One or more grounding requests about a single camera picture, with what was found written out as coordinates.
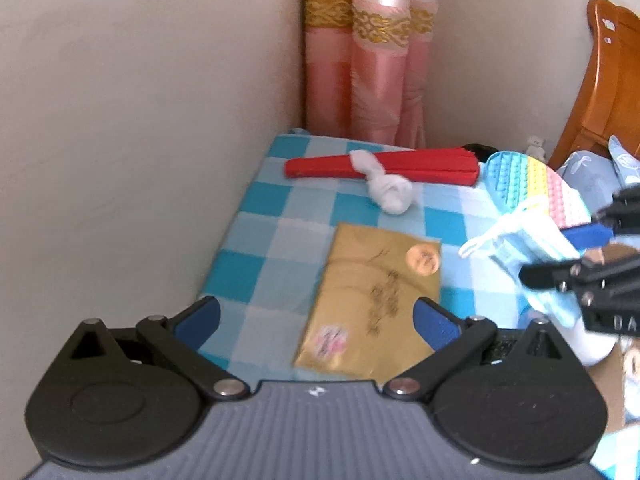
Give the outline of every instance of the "pink curtain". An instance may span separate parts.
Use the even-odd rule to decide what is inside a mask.
[[[424,146],[436,0],[305,0],[306,127]]]

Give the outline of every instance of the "wooden headboard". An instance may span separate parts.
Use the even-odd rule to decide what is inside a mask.
[[[556,170],[569,154],[590,150],[609,156],[615,135],[640,154],[640,19],[609,0],[589,0],[593,50],[564,132],[549,160]]]

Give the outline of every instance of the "light blue bag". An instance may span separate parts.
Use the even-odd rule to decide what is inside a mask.
[[[523,265],[580,258],[578,251],[543,210],[546,207],[546,198],[526,199],[513,213],[501,216],[485,234],[460,247],[460,257],[484,254],[520,285],[518,275]],[[530,306],[555,317],[567,328],[572,328],[582,316],[574,294],[563,294],[555,289],[532,290],[525,286],[522,291]]]

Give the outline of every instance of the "blue pillow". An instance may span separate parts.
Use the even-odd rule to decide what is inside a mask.
[[[640,161],[625,150],[615,136],[609,137],[609,153],[620,185],[630,187],[640,184]]]

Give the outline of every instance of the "small teddy bear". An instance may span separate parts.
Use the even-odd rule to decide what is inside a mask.
[[[546,163],[545,150],[542,147],[544,143],[545,141],[543,139],[540,139],[540,137],[530,136],[527,139],[528,146],[524,154],[532,156],[533,158],[535,158],[536,160],[539,160],[540,162]]]

